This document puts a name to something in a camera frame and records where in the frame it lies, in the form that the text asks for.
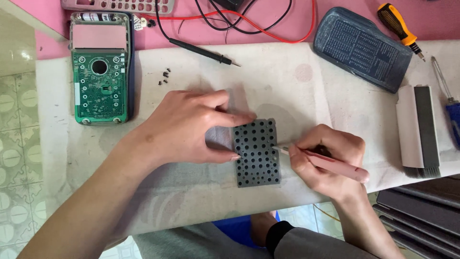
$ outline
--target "yellow wire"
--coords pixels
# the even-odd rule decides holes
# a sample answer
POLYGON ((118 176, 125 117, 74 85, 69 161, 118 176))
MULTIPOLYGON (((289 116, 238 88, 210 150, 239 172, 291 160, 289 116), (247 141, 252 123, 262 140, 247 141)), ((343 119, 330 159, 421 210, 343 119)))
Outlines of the yellow wire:
POLYGON ((315 208, 317 208, 319 211, 321 211, 322 213, 326 214, 328 217, 332 218, 333 220, 336 220, 336 221, 340 222, 340 219, 335 218, 335 217, 329 215, 329 214, 328 214, 327 212, 325 212, 324 210, 318 208, 318 206, 316 206, 316 204, 313 204, 313 206, 314 206, 315 208))
POLYGON ((327 214, 324 210, 318 208, 318 206, 316 206, 316 204, 313 204, 313 206, 314 206, 315 208, 317 208, 319 211, 321 211, 322 213, 326 214, 326 215, 327 215, 328 217, 330 217, 331 219, 340 222, 340 220, 339 220, 338 218, 334 218, 334 217, 332 217, 331 215, 327 214))

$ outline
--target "gray rubber keypad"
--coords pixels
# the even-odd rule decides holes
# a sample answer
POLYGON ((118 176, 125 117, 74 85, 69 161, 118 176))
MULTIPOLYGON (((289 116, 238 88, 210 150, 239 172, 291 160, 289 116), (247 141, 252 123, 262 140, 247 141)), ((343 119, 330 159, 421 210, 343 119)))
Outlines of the gray rubber keypad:
POLYGON ((236 184, 239 188, 279 184, 279 154, 276 125, 273 119, 258 119, 233 128, 234 150, 241 158, 236 163, 236 184))

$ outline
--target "metal rod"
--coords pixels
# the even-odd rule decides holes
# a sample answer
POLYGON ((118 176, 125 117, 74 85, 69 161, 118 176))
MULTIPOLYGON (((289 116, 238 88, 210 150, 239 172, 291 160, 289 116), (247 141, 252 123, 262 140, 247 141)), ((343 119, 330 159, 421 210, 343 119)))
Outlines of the metal rod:
POLYGON ((447 98, 451 99, 452 95, 450 94, 449 88, 447 87, 446 79, 444 79, 443 73, 441 72, 441 69, 439 68, 439 64, 437 63, 437 60, 435 57, 431 57, 431 62, 433 63, 433 66, 436 68, 436 72, 439 75, 439 78, 441 79, 441 82, 443 83, 444 89, 447 94, 447 98))

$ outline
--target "blue stool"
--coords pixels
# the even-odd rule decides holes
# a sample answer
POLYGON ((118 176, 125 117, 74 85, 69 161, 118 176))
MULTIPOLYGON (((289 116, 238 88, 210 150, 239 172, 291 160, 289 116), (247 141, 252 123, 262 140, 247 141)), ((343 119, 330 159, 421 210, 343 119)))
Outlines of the blue stool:
MULTIPOLYGON (((276 220, 280 221, 278 211, 276 211, 276 220)), ((251 239, 251 216, 241 216, 236 218, 227 218, 213 221, 213 224, 224 232, 233 241, 242 245, 259 248, 251 239)))

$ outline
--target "yellow screwdriver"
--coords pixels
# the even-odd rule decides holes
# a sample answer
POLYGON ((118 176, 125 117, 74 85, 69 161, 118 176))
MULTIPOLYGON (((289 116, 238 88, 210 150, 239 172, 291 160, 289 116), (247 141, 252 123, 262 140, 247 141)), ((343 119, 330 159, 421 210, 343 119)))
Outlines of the yellow screwdriver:
POLYGON ((403 17, 393 5, 389 3, 382 4, 377 11, 377 15, 380 21, 394 32, 405 46, 409 46, 415 54, 426 62, 422 51, 415 43, 417 37, 407 29, 406 23, 402 19, 403 17))

